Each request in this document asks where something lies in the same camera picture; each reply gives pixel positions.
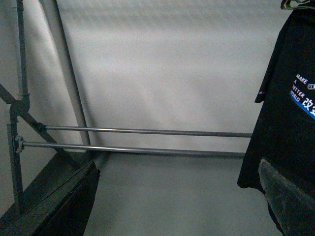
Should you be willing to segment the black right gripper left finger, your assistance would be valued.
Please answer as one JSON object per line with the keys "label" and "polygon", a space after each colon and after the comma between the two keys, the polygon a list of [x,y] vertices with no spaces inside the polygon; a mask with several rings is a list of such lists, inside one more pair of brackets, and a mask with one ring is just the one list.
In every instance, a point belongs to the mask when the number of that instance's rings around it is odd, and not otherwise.
{"label": "black right gripper left finger", "polygon": [[26,213],[8,223],[2,236],[84,235],[99,182],[95,162],[77,170]]}

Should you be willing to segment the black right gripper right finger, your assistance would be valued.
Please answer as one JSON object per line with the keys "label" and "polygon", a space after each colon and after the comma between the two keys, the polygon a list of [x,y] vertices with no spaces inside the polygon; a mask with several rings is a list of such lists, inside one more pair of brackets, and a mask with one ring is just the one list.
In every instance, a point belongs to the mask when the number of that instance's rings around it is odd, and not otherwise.
{"label": "black right gripper right finger", "polygon": [[285,236],[315,234],[315,185],[263,158],[258,168],[266,200]]}

